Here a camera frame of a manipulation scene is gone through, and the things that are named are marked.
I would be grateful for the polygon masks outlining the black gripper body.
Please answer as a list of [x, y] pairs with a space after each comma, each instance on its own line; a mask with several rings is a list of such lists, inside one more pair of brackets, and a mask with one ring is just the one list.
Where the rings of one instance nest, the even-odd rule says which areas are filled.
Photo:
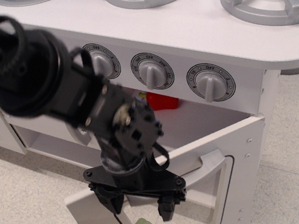
[[97, 187], [114, 187], [124, 196], [159, 199], [171, 195], [175, 202], [186, 200], [185, 180], [168, 170], [153, 170], [144, 163], [137, 171], [123, 175], [111, 175], [102, 166], [87, 169], [83, 178], [89, 182], [89, 188], [95, 193]]

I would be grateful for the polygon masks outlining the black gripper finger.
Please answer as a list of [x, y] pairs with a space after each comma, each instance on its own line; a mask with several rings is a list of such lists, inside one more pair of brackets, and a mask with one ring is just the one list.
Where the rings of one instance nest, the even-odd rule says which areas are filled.
[[97, 187], [95, 194], [104, 207], [113, 214], [120, 214], [124, 203], [124, 194], [114, 187]]
[[164, 222], [171, 221], [174, 215], [175, 203], [171, 195], [164, 195], [158, 199], [158, 212]]

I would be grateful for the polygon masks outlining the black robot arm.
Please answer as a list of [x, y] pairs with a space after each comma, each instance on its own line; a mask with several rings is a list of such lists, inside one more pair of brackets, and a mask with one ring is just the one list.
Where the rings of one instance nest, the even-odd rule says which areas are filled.
[[185, 180], [158, 164], [162, 125], [152, 108], [96, 75], [90, 54], [65, 45], [48, 31], [25, 30], [0, 16], [0, 107], [9, 115], [47, 115], [91, 131], [101, 165], [83, 176], [100, 203], [119, 214], [126, 195], [155, 198], [163, 221], [186, 198]]

